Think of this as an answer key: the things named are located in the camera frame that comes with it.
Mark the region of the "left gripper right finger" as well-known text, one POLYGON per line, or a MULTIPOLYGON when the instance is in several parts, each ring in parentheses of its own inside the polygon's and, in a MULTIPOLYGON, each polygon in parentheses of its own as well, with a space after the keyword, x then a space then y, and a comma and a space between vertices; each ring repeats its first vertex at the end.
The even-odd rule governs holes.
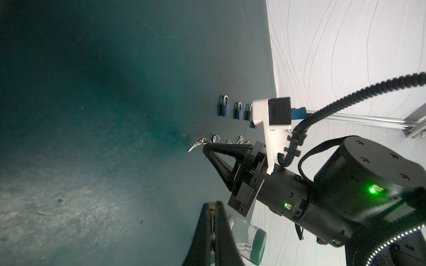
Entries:
POLYGON ((243 266, 229 227, 224 204, 215 203, 214 252, 216 266, 243 266))

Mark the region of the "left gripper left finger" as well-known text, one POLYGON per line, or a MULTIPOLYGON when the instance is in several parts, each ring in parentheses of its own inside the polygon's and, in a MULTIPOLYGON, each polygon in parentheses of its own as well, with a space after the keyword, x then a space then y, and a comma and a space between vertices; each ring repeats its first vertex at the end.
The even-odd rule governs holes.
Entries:
POLYGON ((212 212, 208 203, 203 204, 193 241, 183 266, 209 266, 212 253, 212 212))

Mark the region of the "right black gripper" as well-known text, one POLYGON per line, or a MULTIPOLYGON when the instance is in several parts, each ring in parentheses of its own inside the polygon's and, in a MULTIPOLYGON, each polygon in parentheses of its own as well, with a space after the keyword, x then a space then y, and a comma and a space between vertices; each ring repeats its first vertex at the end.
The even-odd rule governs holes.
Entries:
POLYGON ((203 153, 231 192, 228 205, 246 217, 266 178, 265 144, 206 144, 203 153), (235 162, 230 165, 219 154, 231 156, 235 162))

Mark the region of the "small blue padlock key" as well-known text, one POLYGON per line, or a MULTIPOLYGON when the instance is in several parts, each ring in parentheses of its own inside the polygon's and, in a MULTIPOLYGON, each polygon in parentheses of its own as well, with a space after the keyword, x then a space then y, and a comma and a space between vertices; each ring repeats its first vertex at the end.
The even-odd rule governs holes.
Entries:
POLYGON ((218 143, 218 142, 220 141, 220 136, 219 136, 219 135, 217 135, 217 134, 214 134, 214 135, 211 137, 211 141, 212 141, 212 143, 218 143))

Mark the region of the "brass padlock key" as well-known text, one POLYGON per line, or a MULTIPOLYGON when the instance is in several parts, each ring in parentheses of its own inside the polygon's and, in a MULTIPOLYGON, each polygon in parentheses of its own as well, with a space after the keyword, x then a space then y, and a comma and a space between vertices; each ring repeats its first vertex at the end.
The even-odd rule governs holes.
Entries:
POLYGON ((198 146, 202 146, 202 145, 206 145, 206 144, 212 144, 212 142, 210 140, 208 140, 207 138, 199 137, 199 138, 196 139, 195 143, 191 146, 191 148, 188 150, 188 152, 190 153, 191 151, 193 151, 198 146))

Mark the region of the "small blue padlock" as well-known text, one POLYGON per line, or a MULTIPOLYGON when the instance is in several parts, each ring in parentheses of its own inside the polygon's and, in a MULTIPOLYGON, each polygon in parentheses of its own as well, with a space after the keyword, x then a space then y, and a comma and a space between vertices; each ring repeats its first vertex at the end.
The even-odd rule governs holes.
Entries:
POLYGON ((222 117, 229 116, 229 97, 227 95, 222 95, 219 98, 218 111, 222 117))

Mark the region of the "blue padlock with keys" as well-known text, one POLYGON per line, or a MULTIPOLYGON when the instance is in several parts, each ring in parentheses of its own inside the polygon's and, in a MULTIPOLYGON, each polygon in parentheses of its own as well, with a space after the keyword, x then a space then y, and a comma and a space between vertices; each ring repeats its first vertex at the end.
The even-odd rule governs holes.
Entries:
POLYGON ((235 102, 233 118, 236 120, 244 120, 244 110, 242 102, 235 102))

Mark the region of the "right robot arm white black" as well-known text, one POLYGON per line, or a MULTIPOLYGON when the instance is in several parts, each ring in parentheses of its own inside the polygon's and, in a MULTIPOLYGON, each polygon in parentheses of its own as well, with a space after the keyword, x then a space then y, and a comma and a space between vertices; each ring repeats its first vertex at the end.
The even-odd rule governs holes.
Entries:
POLYGON ((336 151, 314 179, 273 164, 266 147, 207 144, 203 152, 231 192, 229 206, 246 215, 254 201, 291 220, 299 236, 344 247, 349 266, 423 266, 426 171, 359 136, 323 142, 308 155, 336 151))

